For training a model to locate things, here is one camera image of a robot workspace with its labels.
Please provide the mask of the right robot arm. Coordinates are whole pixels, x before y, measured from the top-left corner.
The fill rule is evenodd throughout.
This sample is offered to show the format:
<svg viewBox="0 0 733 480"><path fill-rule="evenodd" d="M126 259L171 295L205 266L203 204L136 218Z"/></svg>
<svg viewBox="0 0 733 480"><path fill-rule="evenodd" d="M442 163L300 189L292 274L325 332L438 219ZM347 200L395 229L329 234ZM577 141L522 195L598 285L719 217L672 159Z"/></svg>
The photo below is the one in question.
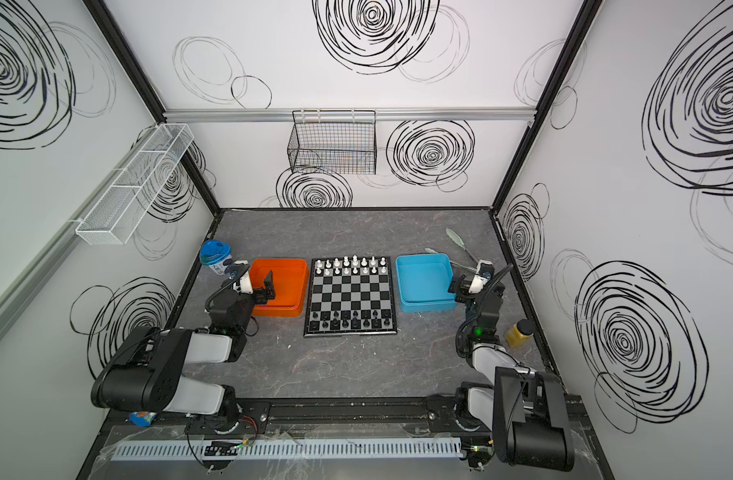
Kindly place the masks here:
<svg viewBox="0 0 733 480"><path fill-rule="evenodd" d="M473 277L456 276L450 284L449 292L466 307L456 352L487 380L461 385L456 416L465 429L488 427L500 462L569 472L575 466L575 446L560 379L516 360L497 331L503 279L513 269L512 264L498 269L480 260Z"/></svg>

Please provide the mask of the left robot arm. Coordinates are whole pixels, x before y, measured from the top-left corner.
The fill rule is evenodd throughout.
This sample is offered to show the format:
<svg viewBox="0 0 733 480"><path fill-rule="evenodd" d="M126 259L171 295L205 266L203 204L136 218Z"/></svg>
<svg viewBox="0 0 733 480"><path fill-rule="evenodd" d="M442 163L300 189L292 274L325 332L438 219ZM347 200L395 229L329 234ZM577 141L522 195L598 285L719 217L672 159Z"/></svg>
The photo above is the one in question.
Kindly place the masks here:
<svg viewBox="0 0 733 480"><path fill-rule="evenodd" d="M244 421L234 388L184 376L190 364L238 361L250 337L254 308L276 298L274 272L252 286L250 264L226 266L226 280L204 304L200 329L138 327L94 380L90 400L120 412L182 413L222 418L226 430Z"/></svg>

